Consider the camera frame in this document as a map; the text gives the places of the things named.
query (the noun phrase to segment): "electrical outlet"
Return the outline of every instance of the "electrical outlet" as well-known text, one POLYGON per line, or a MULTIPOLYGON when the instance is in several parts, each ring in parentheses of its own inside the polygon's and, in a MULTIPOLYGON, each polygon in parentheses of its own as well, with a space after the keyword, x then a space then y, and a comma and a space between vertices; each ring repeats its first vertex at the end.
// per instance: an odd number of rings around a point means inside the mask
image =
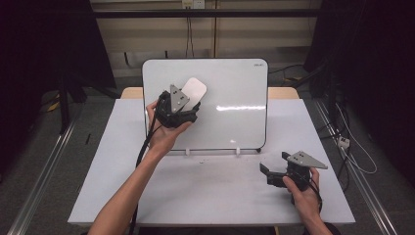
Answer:
POLYGON ((338 138, 338 146, 343 147, 346 150, 348 146, 350 146, 350 140, 340 135, 338 138))
POLYGON ((193 0, 182 0, 183 9, 193 9, 193 0))
POLYGON ((205 0, 193 0, 193 9, 204 9, 205 0))

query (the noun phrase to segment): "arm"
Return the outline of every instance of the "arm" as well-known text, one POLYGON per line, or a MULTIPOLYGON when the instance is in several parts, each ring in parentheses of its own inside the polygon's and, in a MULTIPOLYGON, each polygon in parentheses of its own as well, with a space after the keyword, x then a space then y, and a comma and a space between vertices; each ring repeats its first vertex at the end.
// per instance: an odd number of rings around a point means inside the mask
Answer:
MULTIPOLYGON (((311 168, 311 178, 317 184, 319 184, 319 173, 317 169, 311 168)), ((300 218, 304 226, 307 228, 310 234, 332 234, 326 227, 323 220, 320 217, 320 211, 318 209, 318 200, 314 191, 311 188, 307 188, 305 191, 300 191, 296 183, 288 176, 283 177, 283 181, 288 190, 293 194, 296 209, 299 212, 300 218)))
MULTIPOLYGON (((149 123, 155 118, 154 108, 156 103, 154 102, 146 108, 149 123)), ((143 161, 98 213, 88 234, 122 234, 125 231, 137 202, 140 200, 157 164, 174 146, 177 136, 190 125, 191 122, 186 122, 175 129, 165 128, 156 120, 155 127, 161 127, 153 135, 149 151, 143 161)))

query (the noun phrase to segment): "human hand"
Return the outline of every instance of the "human hand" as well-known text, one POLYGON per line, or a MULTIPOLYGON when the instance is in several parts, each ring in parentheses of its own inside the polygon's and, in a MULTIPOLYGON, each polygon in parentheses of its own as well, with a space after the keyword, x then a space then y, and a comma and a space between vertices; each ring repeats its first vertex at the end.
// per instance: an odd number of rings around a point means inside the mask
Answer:
MULTIPOLYGON (((314 167, 310 168, 311 183, 318 190, 319 188, 319 172, 314 167)), ((295 206, 299 212, 301 221, 308 223, 312 219, 320 218, 319 201, 316 193, 308 187, 305 191, 300 191, 296 183, 288 176, 283 177, 284 184, 287 189, 293 194, 295 206)))
MULTIPOLYGON (((147 115, 149 116, 149 124, 153 122, 155 117, 155 107, 157 106, 157 101, 146 107, 147 115)), ((155 120, 155 129, 153 131, 153 137, 150 140, 150 151, 153 151, 159 158, 164 157, 170 150, 173 148, 177 136, 185 131, 190 125, 191 121, 187 121, 177 128, 166 128, 161 125, 161 123, 156 119, 155 120)))

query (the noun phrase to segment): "black curtain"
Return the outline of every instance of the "black curtain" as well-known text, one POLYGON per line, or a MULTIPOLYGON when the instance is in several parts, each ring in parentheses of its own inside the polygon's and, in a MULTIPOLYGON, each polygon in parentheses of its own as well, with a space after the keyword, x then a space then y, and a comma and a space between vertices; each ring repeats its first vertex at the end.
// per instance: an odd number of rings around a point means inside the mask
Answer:
POLYGON ((22 146, 46 91, 64 76, 72 87, 115 87, 88 0, 0 2, 1 162, 3 171, 22 146))
POLYGON ((341 76, 347 97, 374 140, 415 186, 413 6, 406 1, 368 5, 341 76))

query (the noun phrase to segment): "forearm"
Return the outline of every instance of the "forearm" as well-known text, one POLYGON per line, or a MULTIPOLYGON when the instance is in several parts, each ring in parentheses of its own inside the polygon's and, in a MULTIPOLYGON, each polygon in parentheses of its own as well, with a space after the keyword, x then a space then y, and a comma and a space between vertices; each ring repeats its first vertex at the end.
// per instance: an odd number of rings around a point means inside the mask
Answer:
POLYGON ((149 151, 97 215, 88 234, 122 234, 162 156, 149 151))
POLYGON ((311 235, 332 235, 320 216, 304 219, 303 224, 311 235))

